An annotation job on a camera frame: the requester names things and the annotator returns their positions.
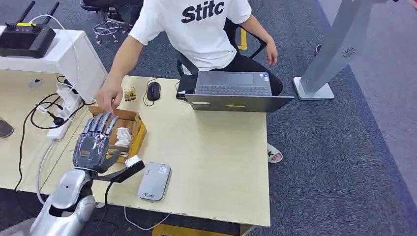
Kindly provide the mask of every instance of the man's arm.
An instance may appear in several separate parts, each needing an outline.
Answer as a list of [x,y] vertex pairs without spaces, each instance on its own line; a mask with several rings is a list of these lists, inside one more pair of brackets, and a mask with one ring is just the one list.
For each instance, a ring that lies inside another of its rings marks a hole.
[[142,48],[143,44],[129,35],[116,53],[112,68],[106,80],[114,80],[115,82],[121,83],[123,77],[138,62]]
[[267,44],[267,62],[269,65],[274,65],[278,61],[278,51],[271,35],[264,29],[264,27],[262,27],[259,21],[252,14],[241,25],[245,30],[258,36]]
[[109,75],[101,89],[97,92],[97,103],[103,109],[116,109],[123,98],[121,82],[125,75],[136,65],[143,44],[132,36],[128,36],[116,53]]

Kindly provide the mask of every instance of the white t-shirt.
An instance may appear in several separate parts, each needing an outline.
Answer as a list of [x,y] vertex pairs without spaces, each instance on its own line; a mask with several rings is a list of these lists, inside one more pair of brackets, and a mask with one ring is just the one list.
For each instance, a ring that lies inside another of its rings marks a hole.
[[251,11],[247,0],[145,0],[129,35],[147,45],[165,31],[175,49],[209,71],[226,67],[236,55],[223,30],[226,18],[241,24]]

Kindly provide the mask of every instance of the stand base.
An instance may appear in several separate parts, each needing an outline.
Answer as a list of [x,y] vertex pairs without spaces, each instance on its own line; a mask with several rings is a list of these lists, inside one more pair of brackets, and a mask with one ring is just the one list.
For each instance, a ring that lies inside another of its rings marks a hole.
[[296,87],[297,94],[300,100],[330,100],[334,99],[334,94],[330,89],[328,83],[326,83],[321,89],[312,94],[306,94],[300,84],[301,77],[294,77],[294,87]]

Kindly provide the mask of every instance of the gray power bank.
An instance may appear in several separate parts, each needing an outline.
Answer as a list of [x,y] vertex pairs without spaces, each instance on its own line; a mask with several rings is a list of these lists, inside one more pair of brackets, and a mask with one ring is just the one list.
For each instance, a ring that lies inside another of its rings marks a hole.
[[159,201],[164,196],[171,167],[150,162],[145,169],[137,195],[142,199]]

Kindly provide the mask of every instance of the table leg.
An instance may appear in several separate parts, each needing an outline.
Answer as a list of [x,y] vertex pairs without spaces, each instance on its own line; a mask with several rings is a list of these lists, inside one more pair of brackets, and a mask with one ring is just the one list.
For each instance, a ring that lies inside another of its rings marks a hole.
[[254,228],[256,228],[254,225],[241,224],[239,236],[247,236]]

